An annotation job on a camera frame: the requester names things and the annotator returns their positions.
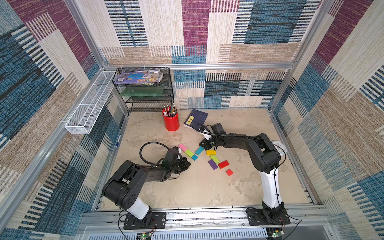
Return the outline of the pink long block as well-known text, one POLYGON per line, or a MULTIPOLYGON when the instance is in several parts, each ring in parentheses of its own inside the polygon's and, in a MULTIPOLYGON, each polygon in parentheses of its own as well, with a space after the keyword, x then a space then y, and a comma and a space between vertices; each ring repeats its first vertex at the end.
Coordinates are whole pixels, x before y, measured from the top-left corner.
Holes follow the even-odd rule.
POLYGON ((183 144, 179 144, 178 147, 183 151, 185 152, 187 150, 187 147, 184 146, 183 144))

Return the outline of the light green long block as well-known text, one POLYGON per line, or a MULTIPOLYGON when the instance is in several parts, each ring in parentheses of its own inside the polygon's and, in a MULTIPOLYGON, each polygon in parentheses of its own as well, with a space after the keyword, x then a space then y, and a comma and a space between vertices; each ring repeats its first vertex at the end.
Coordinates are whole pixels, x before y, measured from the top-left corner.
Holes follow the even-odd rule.
POLYGON ((188 149, 185 150, 185 153, 186 153, 189 157, 191 157, 191 158, 194 156, 194 153, 191 152, 191 151, 188 150, 188 149))

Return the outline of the teal long block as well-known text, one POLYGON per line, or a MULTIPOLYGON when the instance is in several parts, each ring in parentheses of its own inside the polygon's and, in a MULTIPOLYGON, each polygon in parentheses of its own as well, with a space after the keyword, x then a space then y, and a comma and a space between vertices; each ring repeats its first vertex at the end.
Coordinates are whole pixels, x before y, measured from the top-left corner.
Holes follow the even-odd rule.
POLYGON ((199 146, 199 148, 195 151, 195 154, 196 154, 197 156, 199 156, 204 150, 205 150, 205 149, 204 149, 203 147, 199 146))

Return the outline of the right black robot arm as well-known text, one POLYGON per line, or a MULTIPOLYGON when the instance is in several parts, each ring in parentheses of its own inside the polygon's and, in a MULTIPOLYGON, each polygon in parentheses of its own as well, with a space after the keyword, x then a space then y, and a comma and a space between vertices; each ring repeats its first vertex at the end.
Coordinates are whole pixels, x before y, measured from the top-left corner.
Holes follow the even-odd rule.
POLYGON ((195 126, 193 129, 205 137, 200 143, 205 150, 223 147, 247 151, 253 166, 261 174, 264 193, 263 208, 284 209, 278 181, 279 168, 282 165, 280 161, 287 159, 287 147, 282 142, 272 141, 266 134, 256 136, 228 134, 220 123, 212 125, 210 129, 204 125, 195 126))

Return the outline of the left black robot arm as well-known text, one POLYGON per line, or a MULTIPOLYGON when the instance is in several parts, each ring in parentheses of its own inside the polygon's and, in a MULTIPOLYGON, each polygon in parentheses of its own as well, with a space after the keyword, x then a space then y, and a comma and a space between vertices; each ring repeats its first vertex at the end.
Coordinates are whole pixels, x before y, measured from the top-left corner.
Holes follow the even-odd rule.
POLYGON ((152 210, 139 198, 143 185, 170 180, 173 174, 180 175, 190 166, 177 147, 168 148, 164 158, 147 166, 125 161, 105 183, 102 195, 136 220, 149 221, 152 210))

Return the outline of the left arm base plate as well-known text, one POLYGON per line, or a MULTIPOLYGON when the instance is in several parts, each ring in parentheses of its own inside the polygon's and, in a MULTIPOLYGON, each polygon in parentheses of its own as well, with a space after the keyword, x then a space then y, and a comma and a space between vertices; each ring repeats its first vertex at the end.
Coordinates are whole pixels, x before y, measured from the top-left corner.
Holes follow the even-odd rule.
POLYGON ((166 212, 150 212, 142 220, 128 213, 124 220, 124 230, 158 230, 166 227, 166 212))

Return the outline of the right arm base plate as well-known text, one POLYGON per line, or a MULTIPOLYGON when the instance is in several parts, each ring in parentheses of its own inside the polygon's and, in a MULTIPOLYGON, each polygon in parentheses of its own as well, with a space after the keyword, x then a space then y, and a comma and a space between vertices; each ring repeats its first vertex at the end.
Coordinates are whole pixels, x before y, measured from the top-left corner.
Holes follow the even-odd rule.
POLYGON ((250 226, 264 226, 264 225, 289 225, 290 218, 286 212, 281 208, 247 208, 247 218, 250 226))

